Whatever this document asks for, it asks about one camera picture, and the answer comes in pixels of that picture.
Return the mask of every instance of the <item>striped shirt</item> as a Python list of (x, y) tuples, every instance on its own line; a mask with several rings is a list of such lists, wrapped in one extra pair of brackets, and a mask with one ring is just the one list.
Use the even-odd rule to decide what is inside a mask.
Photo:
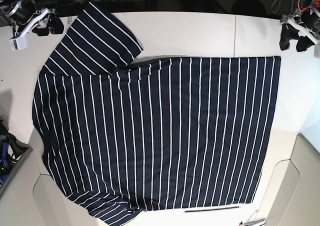
[(144, 210), (251, 203), (281, 59), (169, 58), (128, 69), (141, 51), (89, 3), (45, 63), (32, 115), (60, 190), (114, 226)]

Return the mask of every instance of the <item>shirt sleeve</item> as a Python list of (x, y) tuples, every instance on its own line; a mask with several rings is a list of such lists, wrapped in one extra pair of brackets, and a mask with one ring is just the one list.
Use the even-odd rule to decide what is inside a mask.
[(73, 193), (69, 200), (84, 207), (93, 217), (108, 225), (121, 226), (133, 220), (141, 210), (132, 210), (119, 196), (104, 192)]
[(46, 61), (42, 73), (112, 74), (142, 51), (133, 33), (115, 16), (89, 2)]

